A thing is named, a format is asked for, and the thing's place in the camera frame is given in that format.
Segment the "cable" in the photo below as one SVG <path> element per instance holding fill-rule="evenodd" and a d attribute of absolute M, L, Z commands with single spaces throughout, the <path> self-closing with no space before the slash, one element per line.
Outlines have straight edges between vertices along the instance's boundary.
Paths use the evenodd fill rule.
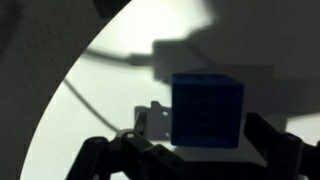
<path fill-rule="evenodd" d="M 105 119 L 97 110 L 95 110 L 89 102 L 73 87 L 73 85 L 67 80 L 64 79 L 63 82 L 67 85 L 70 91 L 80 100 L 80 102 L 94 115 L 96 116 L 103 124 L 109 127 L 114 132 L 118 132 L 119 129 L 112 125 L 107 119 Z"/>

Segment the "white surface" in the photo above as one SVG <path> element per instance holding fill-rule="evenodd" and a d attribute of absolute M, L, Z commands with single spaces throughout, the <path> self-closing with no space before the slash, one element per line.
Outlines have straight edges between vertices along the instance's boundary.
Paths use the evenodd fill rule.
<path fill-rule="evenodd" d="M 155 41 L 184 39 L 213 22 L 200 0 L 134 0 L 100 32 L 88 49 L 121 58 L 133 54 L 151 55 Z M 185 63 L 183 69 L 201 67 L 204 67 L 203 63 L 197 61 Z M 131 66 L 83 53 L 66 78 L 119 129 L 133 127 L 135 106 L 150 107 L 151 101 L 159 101 L 166 107 L 171 104 L 170 86 L 154 79 L 152 67 Z M 310 140 L 305 134 L 308 132 L 301 130 L 305 121 L 294 122 L 288 125 L 288 131 L 302 135 L 304 140 L 314 144 L 317 138 L 313 136 Z M 316 128 L 312 123 L 307 124 L 309 128 Z M 35 132 L 21 179 L 64 179 L 85 139 L 92 136 L 113 139 L 114 135 L 62 83 Z M 174 149 L 168 142 L 162 143 Z M 218 150 L 212 154 L 208 149 L 187 149 L 186 154 L 181 155 L 193 160 L 226 159 L 226 156 L 229 160 L 237 160 L 257 154 L 252 148 L 245 149 L 247 146 L 248 142 L 244 141 L 240 144 L 240 152 Z M 123 175 L 113 177 L 122 179 Z"/>
<path fill-rule="evenodd" d="M 317 145 L 320 140 L 320 113 L 295 116 L 288 119 L 287 132 L 299 136 L 310 145 Z"/>

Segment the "blue cube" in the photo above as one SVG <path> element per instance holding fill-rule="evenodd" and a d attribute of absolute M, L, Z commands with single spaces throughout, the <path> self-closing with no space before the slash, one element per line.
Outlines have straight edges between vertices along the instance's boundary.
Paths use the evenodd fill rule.
<path fill-rule="evenodd" d="M 174 74 L 171 144 L 237 148 L 243 93 L 226 75 Z"/>

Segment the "black mechanical part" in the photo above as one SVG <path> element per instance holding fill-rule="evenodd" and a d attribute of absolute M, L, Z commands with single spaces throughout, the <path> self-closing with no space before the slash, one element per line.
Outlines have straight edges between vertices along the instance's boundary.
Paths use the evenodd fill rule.
<path fill-rule="evenodd" d="M 248 113 L 245 136 L 268 162 L 271 179 L 296 179 L 297 174 L 320 180 L 320 150 L 292 134 L 281 134 L 256 113 Z"/>
<path fill-rule="evenodd" d="M 248 114 L 245 135 L 268 162 L 267 167 L 247 162 L 190 162 L 142 134 L 145 119 L 135 130 L 121 130 L 108 142 L 90 138 L 82 146 L 67 180 L 108 180 L 123 171 L 132 180 L 297 180 L 306 175 L 319 180 L 319 147 L 304 144 L 292 134 L 280 134 L 257 114 Z"/>
<path fill-rule="evenodd" d="M 108 148 L 108 140 L 104 137 L 92 137 L 82 145 L 80 152 L 71 167 L 66 180 L 92 180 L 99 173 L 103 151 Z M 101 174 L 110 179 L 110 174 Z"/>

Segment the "screw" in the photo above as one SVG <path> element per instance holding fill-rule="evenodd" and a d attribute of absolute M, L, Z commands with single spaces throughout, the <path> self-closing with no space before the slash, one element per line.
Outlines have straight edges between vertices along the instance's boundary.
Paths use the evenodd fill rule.
<path fill-rule="evenodd" d="M 133 137 L 134 137 L 134 134 L 133 134 L 133 133 L 129 133 L 129 134 L 127 134 L 127 137 L 128 137 L 128 138 L 133 138 Z"/>

